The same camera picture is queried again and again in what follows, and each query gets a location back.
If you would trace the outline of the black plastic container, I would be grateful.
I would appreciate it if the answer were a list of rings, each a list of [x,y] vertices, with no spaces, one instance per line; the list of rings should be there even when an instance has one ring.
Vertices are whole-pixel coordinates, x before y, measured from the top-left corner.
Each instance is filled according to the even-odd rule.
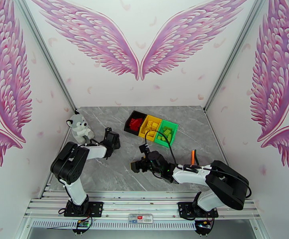
[[[131,134],[133,134],[133,135],[138,136],[140,130],[139,130],[139,131],[132,131],[132,130],[129,129],[130,120],[131,120],[132,118],[134,118],[134,119],[141,118],[141,119],[143,119],[142,123],[144,123],[144,120],[145,120],[146,117],[147,117],[147,114],[134,110],[134,111],[130,114],[130,116],[129,116],[129,118],[126,120],[126,122],[125,122],[124,131],[126,131],[126,132],[128,132],[128,133],[131,133]]]

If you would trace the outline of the green plastic container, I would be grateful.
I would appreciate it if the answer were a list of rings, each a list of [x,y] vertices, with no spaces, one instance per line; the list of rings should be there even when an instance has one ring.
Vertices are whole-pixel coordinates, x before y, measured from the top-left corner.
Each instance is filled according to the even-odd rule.
[[[165,136],[163,134],[163,127],[164,126],[168,126],[168,127],[170,127],[173,130],[173,132],[172,132],[172,141],[171,141],[171,143],[169,143],[170,145],[172,145],[174,143],[175,136],[176,136],[176,133],[177,133],[177,130],[178,130],[178,124],[170,122],[170,121],[167,121],[167,120],[162,120],[162,123],[161,123],[161,125],[160,125],[160,127],[158,129],[158,132],[157,132],[157,135],[155,137],[154,142],[157,143],[157,144],[160,144],[162,146],[169,147],[167,141],[164,142],[164,141],[161,141],[161,140],[158,139],[158,137],[160,135]]]

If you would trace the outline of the yellow plastic container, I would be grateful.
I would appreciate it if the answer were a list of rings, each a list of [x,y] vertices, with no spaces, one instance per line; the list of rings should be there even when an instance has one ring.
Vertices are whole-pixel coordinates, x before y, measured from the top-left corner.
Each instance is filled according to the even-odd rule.
[[[152,130],[152,132],[149,135],[145,135],[145,130],[148,129],[146,126],[147,126],[147,123],[148,123],[149,120],[151,120],[151,121],[153,121],[155,123],[158,123],[159,125],[158,125],[158,128],[156,130],[150,129],[150,130]],[[142,126],[140,128],[139,136],[142,137],[142,138],[146,137],[147,140],[153,142],[155,140],[155,137],[157,135],[157,131],[158,131],[161,123],[162,123],[162,119],[157,118],[155,116],[147,115],[147,117],[144,120],[144,123],[142,124]]]

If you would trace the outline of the grey husky plush toy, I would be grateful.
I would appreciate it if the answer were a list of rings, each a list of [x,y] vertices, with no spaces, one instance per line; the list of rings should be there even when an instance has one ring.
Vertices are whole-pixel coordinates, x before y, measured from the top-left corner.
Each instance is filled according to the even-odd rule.
[[[66,121],[66,124],[78,144],[90,144],[91,139],[95,137],[84,116],[77,111]]]

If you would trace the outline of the white label sticker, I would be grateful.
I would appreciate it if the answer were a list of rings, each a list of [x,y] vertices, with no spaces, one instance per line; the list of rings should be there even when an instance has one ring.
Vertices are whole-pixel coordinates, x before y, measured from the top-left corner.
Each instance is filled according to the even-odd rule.
[[[128,223],[130,224],[152,224],[152,214],[129,214]]]

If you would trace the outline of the small circuit board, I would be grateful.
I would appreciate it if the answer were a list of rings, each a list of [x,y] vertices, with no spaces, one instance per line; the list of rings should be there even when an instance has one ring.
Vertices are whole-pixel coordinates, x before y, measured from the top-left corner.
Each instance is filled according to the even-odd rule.
[[[214,220],[195,220],[195,232],[201,236],[208,235],[214,225]]]
[[[73,228],[73,232],[76,235],[82,235],[90,229],[92,224],[93,219],[91,217],[83,220],[78,220],[75,228]]]

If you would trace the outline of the aluminium mounting rail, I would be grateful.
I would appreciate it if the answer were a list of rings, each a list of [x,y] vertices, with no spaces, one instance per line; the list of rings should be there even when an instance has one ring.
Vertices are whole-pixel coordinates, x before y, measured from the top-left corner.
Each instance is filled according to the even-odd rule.
[[[153,221],[183,221],[179,216],[178,202],[192,202],[193,192],[89,192],[91,202],[103,202],[102,216],[93,220],[128,221],[129,214],[152,214]],[[65,217],[59,211],[65,208],[68,195],[65,191],[45,191],[41,198],[32,199],[25,211],[27,226],[34,219],[83,220],[88,217]]]

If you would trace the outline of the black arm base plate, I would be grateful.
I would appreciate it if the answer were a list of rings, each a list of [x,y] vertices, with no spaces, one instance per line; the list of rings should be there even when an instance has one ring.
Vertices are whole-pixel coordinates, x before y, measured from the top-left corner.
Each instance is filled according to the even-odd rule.
[[[75,205],[68,201],[65,207],[65,217],[101,217],[103,202],[84,202],[82,205]]]
[[[198,205],[195,205],[193,202],[178,202],[178,211],[179,216],[183,219],[194,220],[197,218],[218,218],[218,212],[216,208],[213,208],[210,211],[204,211]]]

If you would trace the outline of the aluminium frame post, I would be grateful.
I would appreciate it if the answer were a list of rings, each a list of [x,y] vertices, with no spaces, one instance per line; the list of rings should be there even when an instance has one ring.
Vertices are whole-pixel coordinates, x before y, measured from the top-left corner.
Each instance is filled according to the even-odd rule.
[[[54,59],[52,58],[52,55],[48,49],[48,46],[46,42],[43,39],[43,36],[34,20],[34,17],[32,16],[29,6],[27,5],[25,0],[14,0],[16,2],[17,7],[19,8],[21,14],[23,15],[26,23],[29,26],[29,29],[49,67],[51,70],[51,73],[55,80],[57,81],[62,93],[64,94],[67,102],[69,103],[69,106],[72,110],[76,110],[76,105],[65,85],[65,82],[63,81],[61,74],[56,66],[56,63],[54,62]]]
[[[250,12],[241,28],[241,31],[239,32],[239,35],[236,39],[236,42],[234,43],[234,46],[223,66],[223,69],[220,72],[219,78],[217,80],[217,82],[215,83],[214,88],[211,91],[211,94],[203,108],[204,113],[206,114],[211,106],[211,104],[213,103],[217,93],[220,91],[220,88],[225,80],[226,75],[228,74],[231,66],[233,65],[237,55],[239,54],[239,52],[242,49],[242,45],[256,19],[256,17],[258,16],[263,4],[265,3],[266,0],[255,0]]]

